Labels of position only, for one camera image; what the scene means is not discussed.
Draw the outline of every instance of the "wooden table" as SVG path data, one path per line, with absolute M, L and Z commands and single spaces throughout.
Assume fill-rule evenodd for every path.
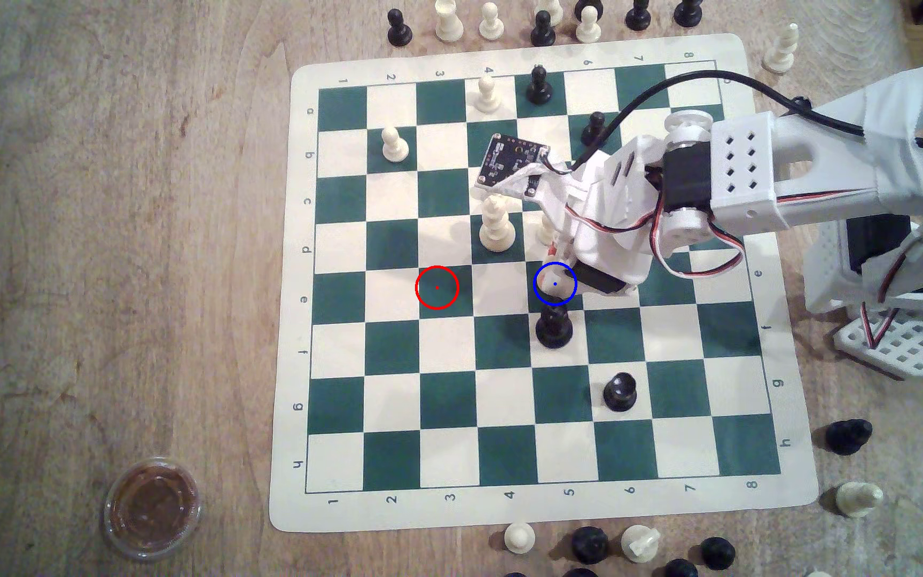
M 386 1 L 0 1 L 0 574 L 561 575 L 556 546 L 579 521 L 537 524 L 528 556 L 503 527 L 294 535 L 268 520 L 288 87 L 295 69 L 344 59 L 528 45 L 531 1 L 502 2 L 501 41 L 433 34 L 432 2 L 398 4 L 416 33 L 386 41 Z M 572 2 L 564 2 L 566 12 Z M 602 40 L 633 38 L 611 3 Z M 682 30 L 655 1 L 645 37 L 736 33 L 750 72 L 815 104 L 908 66 L 892 0 L 705 4 Z M 800 23 L 796 66 L 760 67 L 773 26 Z M 570 15 L 559 42 L 572 42 Z M 758 109 L 768 103 L 758 98 Z M 803 307 L 813 230 L 780 235 L 814 428 L 870 419 L 875 439 L 815 450 L 823 487 L 878 482 L 865 520 L 818 503 L 640 518 L 663 533 L 655 568 L 710 535 L 737 546 L 737 575 L 923 574 L 923 381 L 896 382 L 833 352 L 843 318 Z M 163 454 L 196 474 L 203 524 L 175 557 L 110 552 L 99 506 L 128 464 Z M 617 536 L 628 519 L 599 521 Z

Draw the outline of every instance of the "black pawn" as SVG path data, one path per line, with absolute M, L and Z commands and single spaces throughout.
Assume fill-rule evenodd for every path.
M 607 535 L 599 527 L 581 527 L 572 533 L 572 555 L 583 565 L 593 565 L 607 557 Z
M 700 544 L 703 564 L 712 571 L 724 571 L 736 560 L 736 548 L 722 537 L 708 537 Z
M 688 560 L 673 558 L 664 566 L 664 577 L 699 577 L 699 573 Z
M 647 7 L 650 0 L 634 0 L 633 9 L 625 13 L 625 25 L 629 30 L 643 32 L 650 26 L 650 12 Z
M 404 15 L 401 10 L 391 8 L 387 12 L 387 21 L 391 22 L 391 29 L 387 31 L 387 40 L 394 46 L 401 48 L 411 42 L 411 27 L 404 24 Z
M 700 9 L 700 2 L 703 0 L 682 0 L 675 7 L 675 24 L 682 28 L 693 28 L 700 24 L 703 18 L 703 10 Z
M 636 404 L 636 379 L 629 373 L 619 373 L 604 385 L 604 404 L 616 413 L 629 411 Z
M 583 136 L 580 136 L 580 142 L 583 143 L 583 146 L 590 146 L 593 144 L 593 140 L 597 138 L 597 135 L 600 135 L 604 130 L 604 113 L 595 112 L 590 115 L 590 122 L 586 125 L 586 128 L 583 128 Z
M 874 430 L 864 419 L 836 421 L 825 431 L 825 443 L 833 453 L 846 457 L 859 451 Z
M 529 40 L 532 41 L 532 45 L 553 46 L 555 38 L 554 29 L 551 28 L 551 13 L 546 10 L 536 12 L 536 25 L 532 27 L 532 32 L 529 33 Z
M 526 98 L 534 105 L 545 105 L 554 96 L 554 87 L 546 81 L 544 65 L 537 64 L 529 75 L 529 86 L 526 88 Z

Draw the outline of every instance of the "black chess piece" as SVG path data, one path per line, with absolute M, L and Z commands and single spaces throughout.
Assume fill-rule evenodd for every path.
M 536 24 L 532 27 L 529 40 L 533 46 L 553 46 L 556 35 L 551 28 L 551 13 L 546 10 L 536 12 Z
M 404 15 L 401 10 L 391 8 L 387 12 L 387 21 L 391 22 L 391 29 L 387 31 L 387 40 L 394 46 L 401 48 L 411 42 L 411 27 L 404 24 Z
M 616 413 L 629 411 L 636 404 L 636 379 L 619 373 L 604 385 L 604 404 Z
M 723 537 L 708 537 L 700 544 L 703 564 L 712 571 L 724 571 L 736 560 L 736 548 Z
M 599 527 L 581 527 L 572 533 L 572 555 L 583 565 L 599 563 L 607 557 L 607 535 Z
M 675 24 L 683 28 L 693 28 L 700 24 L 703 18 L 703 10 L 700 9 L 700 2 L 703 0 L 682 0 L 675 7 Z
M 625 13 L 625 25 L 629 30 L 643 32 L 650 26 L 650 0 L 633 0 L 633 9 Z
M 530 83 L 526 88 L 526 98 L 534 105 L 545 105 L 554 96 L 554 87 L 546 81 L 544 65 L 537 64 L 529 75 Z
M 604 131 L 604 113 L 595 112 L 590 115 L 590 122 L 583 128 L 583 134 L 580 136 L 580 142 L 583 146 L 590 146 L 593 140 Z

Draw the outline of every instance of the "green square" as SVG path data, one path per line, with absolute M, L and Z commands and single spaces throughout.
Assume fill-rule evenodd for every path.
M 433 310 L 419 306 L 419 318 L 443 318 L 445 316 L 472 316 L 472 266 L 448 267 L 455 273 L 451 276 L 442 268 L 430 268 L 418 280 L 418 295 L 429 307 L 442 307 L 455 297 L 455 277 L 457 278 L 457 299 L 445 309 Z
M 643 325 L 640 309 L 588 310 L 586 352 L 590 362 L 643 361 Z
M 529 367 L 529 317 L 524 314 L 477 316 L 476 369 Z
M 482 166 L 486 157 L 486 147 L 494 135 L 515 137 L 519 134 L 518 123 L 514 120 L 490 120 L 488 122 L 470 122 L 468 130 L 468 166 Z
M 366 433 L 362 491 L 418 489 L 418 431 Z
M 365 322 L 365 272 L 317 274 L 312 284 L 312 323 Z
M 647 363 L 650 412 L 654 419 L 704 417 L 711 413 L 703 361 Z
M 365 374 L 418 373 L 418 321 L 365 323 Z
M 366 134 L 366 170 L 369 174 L 403 173 L 416 169 L 416 128 L 399 126 L 398 135 L 408 143 L 408 156 L 401 162 L 391 162 L 384 156 L 384 131 L 382 128 L 369 129 Z
M 537 423 L 593 420 L 589 369 L 585 364 L 533 369 L 532 404 Z
M 658 478 L 650 421 L 604 421 L 593 424 L 600 480 Z
M 428 373 L 419 377 L 424 429 L 476 426 L 476 373 Z
M 689 272 L 689 253 L 673 253 L 668 258 L 668 266 L 675 270 Z M 693 280 L 679 278 L 669 274 L 657 259 L 650 261 L 650 273 L 638 288 L 640 306 L 686 305 L 697 301 L 693 291 Z
M 614 69 L 614 85 L 619 92 L 619 106 L 625 106 L 636 97 L 640 96 L 650 86 L 664 80 L 664 65 L 650 64 L 644 66 L 626 66 Z M 644 108 L 668 108 L 668 91 L 659 93 L 647 99 Z
M 479 429 L 479 483 L 482 486 L 534 485 L 536 429 L 482 427 Z
M 546 82 L 554 88 L 554 96 L 546 101 L 545 105 L 534 105 L 525 98 L 526 88 L 529 87 L 529 76 L 515 77 L 515 108 L 518 109 L 519 118 L 530 116 L 564 116 L 568 112 L 565 104 L 565 73 L 547 72 Z
M 365 268 L 418 266 L 418 219 L 365 223 Z
M 316 178 L 316 224 L 365 221 L 365 177 Z
M 482 215 L 469 215 L 470 234 L 468 239 L 472 243 L 472 264 L 485 265 L 487 263 L 517 263 L 525 260 L 525 246 L 522 240 L 522 213 L 508 213 L 507 219 L 515 227 L 515 243 L 502 253 L 489 251 L 479 241 L 479 227 L 483 226 Z
M 321 88 L 319 131 L 365 128 L 365 86 Z
M 776 428 L 771 415 L 732 415 L 712 419 L 718 470 L 722 475 L 779 474 Z
M 418 216 L 468 215 L 468 170 L 418 174 Z
M 465 122 L 465 79 L 417 83 L 416 107 L 419 124 Z
M 760 356 L 754 303 L 697 305 L 703 356 Z
M 309 434 L 361 432 L 362 377 L 312 379 L 309 383 Z

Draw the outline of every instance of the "white square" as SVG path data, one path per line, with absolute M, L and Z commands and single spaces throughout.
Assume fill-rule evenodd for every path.
M 640 307 L 643 353 L 648 361 L 703 358 L 696 305 Z
M 364 175 L 368 166 L 368 132 L 333 130 L 319 132 L 316 154 L 319 177 L 354 177 Z
M 365 377 L 362 428 L 365 432 L 419 428 L 418 374 Z
M 418 173 L 375 173 L 365 176 L 366 221 L 418 218 Z
M 419 170 L 468 168 L 468 129 L 464 122 L 416 127 Z
M 716 251 L 690 251 L 689 264 L 694 271 L 711 270 L 736 256 L 735 248 Z M 705 278 L 693 280 L 693 291 L 698 303 L 734 303 L 750 301 L 750 271 L 745 261 L 740 261 L 732 270 Z
M 526 314 L 529 302 L 525 274 L 523 262 L 473 265 L 473 314 Z
M 480 427 L 532 425 L 532 369 L 476 371 L 476 424 Z
M 702 477 L 720 472 L 711 417 L 654 419 L 650 423 L 658 477 Z
M 362 490 L 363 433 L 309 435 L 304 489 L 309 493 Z
M 472 264 L 472 221 L 468 215 L 418 220 L 418 266 Z
M 415 126 L 416 86 L 386 84 L 366 88 L 366 125 L 369 128 Z
M 476 329 L 470 316 L 418 321 L 418 370 L 452 373 L 476 370 Z
M 566 72 L 565 106 L 568 114 L 619 111 L 619 90 L 614 85 L 614 69 Z
M 365 323 L 312 326 L 312 378 L 365 375 Z
M 414 321 L 418 318 L 418 269 L 365 271 L 365 321 Z
M 653 416 L 646 362 L 604 362 L 591 364 L 589 370 L 590 411 L 594 421 L 641 421 Z M 636 403 L 632 409 L 622 413 L 611 411 L 604 404 L 604 385 L 619 373 L 629 373 L 636 379 Z
M 515 103 L 514 76 L 495 76 L 494 92 L 500 97 L 500 106 L 489 114 L 480 112 L 476 108 L 476 100 L 479 99 L 479 78 L 468 78 L 465 81 L 465 111 L 468 122 L 511 120 L 518 115 L 516 112 L 518 108 Z
M 573 364 L 590 362 L 586 351 L 586 322 L 583 311 L 568 311 L 572 321 L 572 340 L 560 349 L 549 349 L 536 339 L 536 321 L 539 312 L 529 313 L 529 355 L 534 367 L 571 367 Z
M 479 485 L 479 429 L 423 429 L 418 435 L 422 487 Z
M 536 476 L 539 482 L 597 480 L 593 423 L 537 424 Z
M 519 118 L 516 121 L 518 138 L 551 147 L 551 158 L 572 159 L 572 145 L 568 134 L 567 116 L 539 116 Z
M 759 356 L 705 358 L 711 416 L 766 415 L 771 412 Z
M 680 64 L 664 65 L 664 76 L 671 78 L 694 70 L 714 70 L 715 63 L 710 61 L 688 61 Z M 700 78 L 676 84 L 668 89 L 668 106 L 682 108 L 684 106 L 703 106 L 721 104 L 721 90 L 718 88 L 717 78 Z
M 365 223 L 316 225 L 316 274 L 365 270 Z

